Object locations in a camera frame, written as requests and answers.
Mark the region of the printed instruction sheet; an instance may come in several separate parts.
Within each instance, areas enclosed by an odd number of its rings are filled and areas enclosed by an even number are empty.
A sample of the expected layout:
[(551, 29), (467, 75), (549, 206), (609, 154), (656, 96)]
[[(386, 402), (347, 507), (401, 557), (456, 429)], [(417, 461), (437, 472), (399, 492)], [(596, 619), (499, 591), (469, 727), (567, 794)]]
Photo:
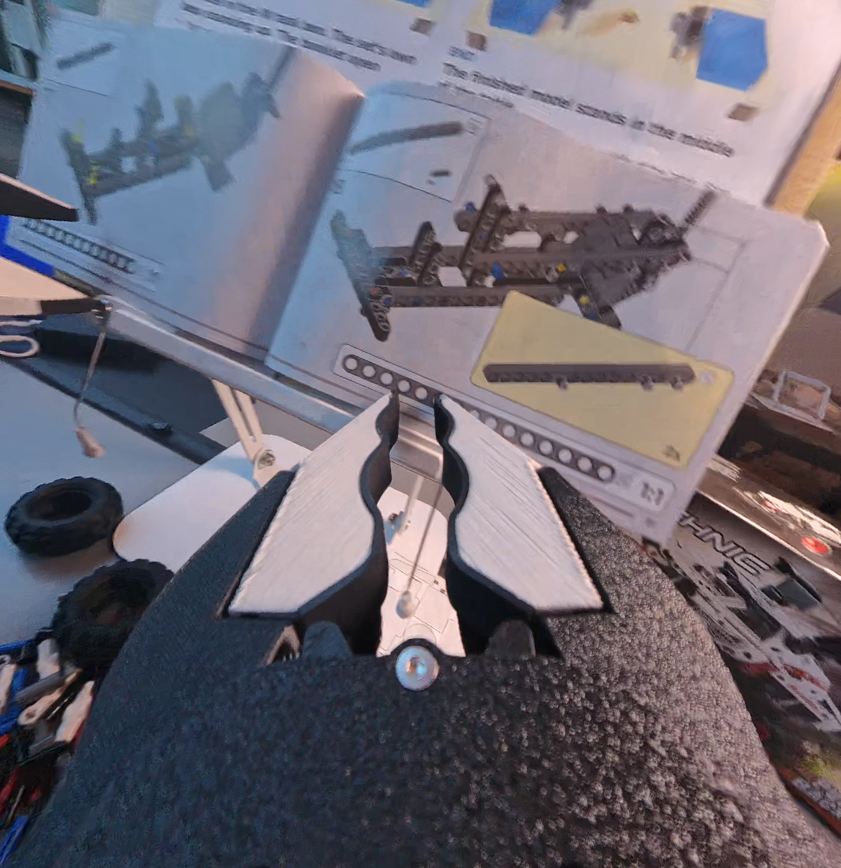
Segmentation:
[(153, 22), (478, 94), (762, 204), (841, 73), (841, 1), (168, 1)]

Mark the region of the grey desk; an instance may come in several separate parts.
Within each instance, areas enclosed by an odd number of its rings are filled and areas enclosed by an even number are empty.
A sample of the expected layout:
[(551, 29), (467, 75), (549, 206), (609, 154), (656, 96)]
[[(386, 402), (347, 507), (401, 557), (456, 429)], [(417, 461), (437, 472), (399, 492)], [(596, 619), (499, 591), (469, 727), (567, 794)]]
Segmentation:
[[(96, 423), (109, 449), (101, 458), (86, 458), (76, 436), (57, 426), (62, 399), (20, 373), (0, 370), (0, 644), (49, 626), (60, 595), (117, 559), (107, 541), (61, 557), (21, 553), (4, 529), (6, 513), (20, 496), (55, 479), (91, 476), (111, 483), (131, 512), (198, 467), (110, 419)], [(225, 416), (204, 432), (226, 448), (237, 436)]]

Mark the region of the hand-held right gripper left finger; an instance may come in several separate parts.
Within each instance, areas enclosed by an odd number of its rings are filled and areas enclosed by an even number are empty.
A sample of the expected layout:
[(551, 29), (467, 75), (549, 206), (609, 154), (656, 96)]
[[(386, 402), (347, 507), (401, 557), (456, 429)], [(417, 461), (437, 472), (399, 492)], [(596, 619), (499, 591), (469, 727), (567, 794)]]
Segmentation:
[(230, 615), (303, 617), (355, 580), (372, 595), (386, 586), (379, 501), (392, 480), (399, 413), (399, 398), (386, 394), (298, 464)]

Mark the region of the pile of small toy parts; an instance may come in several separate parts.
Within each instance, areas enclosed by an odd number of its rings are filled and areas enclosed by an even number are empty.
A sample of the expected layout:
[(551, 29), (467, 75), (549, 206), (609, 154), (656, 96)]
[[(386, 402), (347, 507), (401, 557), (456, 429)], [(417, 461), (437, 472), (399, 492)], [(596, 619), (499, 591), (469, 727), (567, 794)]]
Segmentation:
[(45, 808), (89, 715), (94, 683), (50, 632), (0, 644), (0, 866)]

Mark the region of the metal book stand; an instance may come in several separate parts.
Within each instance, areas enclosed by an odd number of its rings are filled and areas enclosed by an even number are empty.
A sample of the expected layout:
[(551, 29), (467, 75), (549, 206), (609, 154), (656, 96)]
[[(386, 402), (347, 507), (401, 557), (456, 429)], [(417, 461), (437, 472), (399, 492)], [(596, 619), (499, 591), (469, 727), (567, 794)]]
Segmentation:
[[(292, 470), (361, 411), (222, 349), (188, 332), (162, 325), (129, 303), (104, 301), (111, 333), (146, 347), (208, 378), (229, 417), (237, 442), (203, 463), (122, 519), (114, 533), (127, 560), (159, 561), (178, 571), (262, 486), (266, 473)], [(393, 482), (381, 499), (388, 554), (411, 564), (399, 614), (413, 610), (410, 583), (417, 567), (443, 576), (446, 516), (450, 505), (436, 494), (440, 452), (432, 436), (403, 416), (392, 454)]]

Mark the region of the black toy tyre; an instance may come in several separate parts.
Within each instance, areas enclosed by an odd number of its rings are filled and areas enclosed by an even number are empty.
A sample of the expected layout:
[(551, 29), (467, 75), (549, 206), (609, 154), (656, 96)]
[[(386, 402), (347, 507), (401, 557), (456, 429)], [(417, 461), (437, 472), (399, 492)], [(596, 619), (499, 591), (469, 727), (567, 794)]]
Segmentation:
[(122, 517), (122, 497), (114, 486), (76, 476), (26, 492), (8, 510), (4, 528), (23, 553), (59, 557), (111, 538)]
[(173, 576), (161, 562), (138, 559), (101, 567), (77, 581), (59, 599), (51, 623), (62, 660), (91, 675), (105, 674)]

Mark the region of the black power adapter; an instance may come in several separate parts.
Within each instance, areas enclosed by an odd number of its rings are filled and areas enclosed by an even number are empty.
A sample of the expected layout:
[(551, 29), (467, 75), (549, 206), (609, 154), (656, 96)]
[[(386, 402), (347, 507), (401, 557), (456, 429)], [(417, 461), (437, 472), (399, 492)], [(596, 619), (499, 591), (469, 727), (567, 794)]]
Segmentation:
[[(88, 361), (96, 348), (99, 327), (89, 314), (57, 314), (33, 328), (41, 353), (57, 359)], [(127, 371), (150, 372), (161, 358), (152, 350), (106, 332), (99, 364)]]

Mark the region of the toy truck box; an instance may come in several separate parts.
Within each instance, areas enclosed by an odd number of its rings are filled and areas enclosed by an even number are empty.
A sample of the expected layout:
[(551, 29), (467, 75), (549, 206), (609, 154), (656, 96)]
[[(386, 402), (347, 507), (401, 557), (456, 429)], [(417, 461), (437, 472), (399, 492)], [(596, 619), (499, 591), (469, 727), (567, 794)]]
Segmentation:
[(785, 788), (841, 838), (841, 526), (722, 458), (643, 550), (704, 622)]

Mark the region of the white paper sheet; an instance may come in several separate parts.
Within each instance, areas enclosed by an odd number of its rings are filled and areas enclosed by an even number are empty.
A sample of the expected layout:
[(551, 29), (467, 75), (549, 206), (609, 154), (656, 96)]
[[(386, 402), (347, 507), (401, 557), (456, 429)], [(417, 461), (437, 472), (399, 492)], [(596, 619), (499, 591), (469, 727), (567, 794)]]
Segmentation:
[(0, 257), (0, 316), (50, 317), (102, 308), (96, 298)]

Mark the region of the toy instruction booklet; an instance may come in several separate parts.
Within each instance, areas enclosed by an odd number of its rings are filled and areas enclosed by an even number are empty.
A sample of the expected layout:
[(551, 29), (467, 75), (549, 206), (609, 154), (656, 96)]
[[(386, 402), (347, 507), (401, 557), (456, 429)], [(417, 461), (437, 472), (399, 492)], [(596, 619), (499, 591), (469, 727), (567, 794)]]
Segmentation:
[(297, 416), (436, 403), (616, 521), (675, 524), (827, 252), (819, 224), (445, 87), (64, 12), (14, 243), (141, 343)]

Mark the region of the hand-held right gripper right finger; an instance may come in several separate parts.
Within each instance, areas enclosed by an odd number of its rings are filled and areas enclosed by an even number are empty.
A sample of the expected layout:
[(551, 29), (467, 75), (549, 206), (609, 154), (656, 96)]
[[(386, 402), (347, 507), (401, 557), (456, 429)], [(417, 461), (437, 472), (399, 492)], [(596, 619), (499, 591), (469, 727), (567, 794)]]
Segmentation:
[(453, 502), (447, 553), (458, 574), (527, 614), (602, 610), (539, 466), (448, 396), (436, 399), (435, 431)]

